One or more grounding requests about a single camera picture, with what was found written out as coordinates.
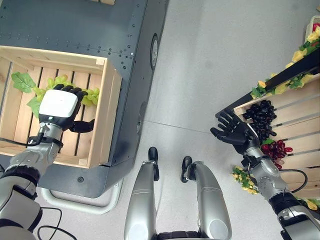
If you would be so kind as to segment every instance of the screw hole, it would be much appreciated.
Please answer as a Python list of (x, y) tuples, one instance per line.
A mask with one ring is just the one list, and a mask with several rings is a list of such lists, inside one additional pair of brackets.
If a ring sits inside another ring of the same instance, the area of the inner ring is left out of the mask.
[(78, 183), (83, 183), (84, 182), (84, 178), (82, 176), (78, 177), (77, 179)]

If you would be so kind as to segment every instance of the floor seam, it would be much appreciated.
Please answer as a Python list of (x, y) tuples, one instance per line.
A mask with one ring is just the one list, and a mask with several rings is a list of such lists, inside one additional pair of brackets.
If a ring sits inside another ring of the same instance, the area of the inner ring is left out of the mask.
[(197, 133), (202, 133), (202, 134), (211, 134), (210, 132), (199, 131), (199, 130), (190, 129), (190, 128), (186, 128), (186, 127), (182, 127), (182, 126), (175, 126), (175, 125), (170, 125), (170, 124), (165, 124), (165, 123), (156, 122), (156, 121), (150, 121), (150, 120), (144, 120), (144, 121), (145, 121), (145, 122), (148, 122), (148, 123), (160, 124), (160, 125), (164, 125), (164, 126), (168, 126), (168, 127), (174, 127), (174, 128), (178, 128), (178, 129), (189, 130), (189, 131), (193, 131), (193, 132), (197, 132)]

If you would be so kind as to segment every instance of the grape cluster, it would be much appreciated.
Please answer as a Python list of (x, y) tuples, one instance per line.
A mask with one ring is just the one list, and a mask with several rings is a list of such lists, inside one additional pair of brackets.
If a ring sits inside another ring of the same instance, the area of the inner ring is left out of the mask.
[(262, 100), (260, 105), (252, 104), (250, 109), (246, 110), (243, 117), (248, 120), (252, 119), (253, 123), (250, 126), (257, 133), (260, 142), (269, 138), (269, 136), (276, 136), (272, 131), (271, 122), (277, 117), (274, 113), (275, 107), (271, 105), (271, 101)]
[(261, 145), (262, 152), (269, 156), (278, 169), (282, 169), (282, 166), (285, 161), (282, 159), (287, 155), (287, 153), (292, 152), (291, 147), (286, 147), (286, 144), (283, 140), (278, 140), (277, 142), (272, 142), (270, 144)]

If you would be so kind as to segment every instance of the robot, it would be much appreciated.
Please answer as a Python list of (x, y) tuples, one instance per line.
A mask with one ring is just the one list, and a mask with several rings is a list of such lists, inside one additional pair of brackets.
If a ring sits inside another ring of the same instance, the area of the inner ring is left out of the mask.
[[(70, 129), (85, 133), (93, 129), (94, 121), (75, 121), (81, 100), (87, 93), (80, 88), (58, 84), (48, 90), (39, 109), (40, 129), (27, 148), (13, 156), (0, 178), (0, 239), (35, 240), (33, 230), (42, 217), (35, 202), (36, 187), (48, 166), (53, 164), (63, 147), (61, 136)], [(243, 155), (241, 162), (254, 176), (260, 193), (277, 215), (284, 240), (320, 240), (320, 225), (310, 212), (299, 204), (269, 157), (259, 146), (254, 130), (226, 109), (218, 119), (223, 123), (211, 132), (223, 142), (232, 144)], [(222, 190), (211, 170), (202, 162), (192, 162), (187, 156), (182, 162), (181, 181), (196, 181), (199, 231), (156, 232), (154, 181), (159, 179), (158, 151), (149, 149), (136, 178), (127, 211), (125, 240), (214, 239), (229, 240), (232, 230)]]

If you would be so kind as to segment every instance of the black cable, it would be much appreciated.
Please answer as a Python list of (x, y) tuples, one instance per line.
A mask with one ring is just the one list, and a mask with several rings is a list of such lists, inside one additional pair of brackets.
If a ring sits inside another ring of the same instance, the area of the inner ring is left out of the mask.
[(60, 208), (55, 208), (55, 207), (41, 207), (41, 208), (42, 208), (42, 209), (57, 210), (57, 211), (60, 212), (60, 217), (59, 217), (59, 221), (58, 221), (58, 223), (57, 223), (56, 226), (43, 225), (43, 226), (40, 226), (40, 227), (38, 228), (36, 234), (37, 234), (39, 240), (43, 240), (43, 239), (41, 238), (41, 236), (40, 236), (40, 230), (41, 230), (41, 229), (44, 229), (44, 228), (54, 229), (54, 232), (52, 233), (52, 235), (51, 235), (51, 237), (49, 238), (49, 240), (51, 240), (51, 239), (54, 237), (54, 235), (55, 235), (55, 233), (57, 232), (57, 230), (60, 231), (60, 232), (63, 232), (64, 234), (68, 235), (68, 236), (71, 237), (72, 239), (77, 240), (77, 238), (76, 238), (75, 236), (73, 236), (70, 232), (59, 228), (59, 225), (60, 225), (60, 222), (61, 222), (61, 218), (62, 218), (62, 211), (61, 211)]
[(59, 227), (49, 226), (49, 225), (43, 225), (43, 226), (41, 226), (41, 227), (38, 228), (37, 235), (38, 235), (39, 240), (42, 240), (42, 238), (41, 238), (40, 235), (39, 235), (39, 231), (40, 231), (40, 229), (42, 229), (42, 228), (48, 228), (48, 229), (58, 230), (58, 231), (60, 231), (60, 232), (63, 232), (64, 234), (68, 235), (68, 236), (69, 236), (70, 238), (72, 238), (73, 240), (77, 240), (77, 238), (76, 238), (75, 236), (73, 236), (70, 232), (68, 232), (68, 231), (66, 231), (66, 230), (63, 230), (63, 229), (61, 229), (61, 228), (59, 228)]
[(6, 138), (3, 138), (3, 137), (0, 137), (0, 141), (5, 141), (5, 142), (11, 143), (11, 144), (17, 144), (17, 145), (21, 145), (21, 146), (25, 146), (25, 147), (34, 147), (34, 146), (37, 146), (37, 145), (39, 145), (41, 143), (41, 140), (42, 140), (43, 136), (44, 136), (43, 132), (38, 133), (36, 142), (35, 143), (31, 143), (31, 144), (18, 142), (18, 141), (6, 139)]
[(279, 171), (280, 171), (280, 172), (297, 172), (297, 173), (303, 174), (303, 176), (304, 176), (304, 182), (303, 182), (303, 184), (302, 184), (300, 187), (298, 187), (297, 189), (291, 191), (293, 194), (296, 193), (296, 192), (298, 192), (298, 191), (300, 191), (301, 189), (303, 189), (303, 188), (307, 185), (307, 183), (308, 183), (308, 176), (307, 176), (307, 174), (306, 174), (304, 171), (301, 171), (301, 170), (298, 170), (298, 169), (280, 169)]
[[(59, 225), (60, 225), (60, 222), (61, 222), (61, 218), (62, 218), (62, 211), (61, 211), (61, 209), (60, 209), (60, 208), (55, 208), (55, 207), (41, 207), (41, 209), (51, 209), (51, 210), (57, 210), (57, 211), (60, 212), (59, 221), (58, 221), (58, 223), (57, 223), (57, 225), (56, 225), (56, 227), (58, 228)], [(51, 235), (51, 237), (49, 238), (49, 240), (51, 240), (51, 239), (54, 237), (56, 231), (57, 231), (57, 229), (54, 230), (54, 232), (52, 233), (52, 235)]]

